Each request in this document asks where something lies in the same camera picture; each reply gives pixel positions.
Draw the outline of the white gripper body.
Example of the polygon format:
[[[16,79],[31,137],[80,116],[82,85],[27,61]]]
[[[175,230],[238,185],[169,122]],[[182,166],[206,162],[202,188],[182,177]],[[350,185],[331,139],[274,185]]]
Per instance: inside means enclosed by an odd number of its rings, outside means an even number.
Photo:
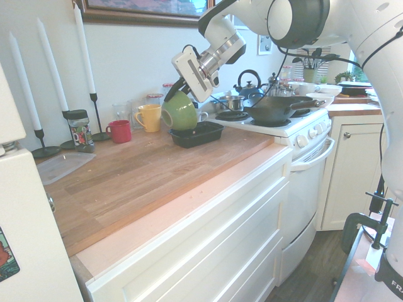
[[[212,85],[200,68],[193,50],[183,50],[172,59],[178,74],[185,80],[193,97],[205,102],[212,94]]]

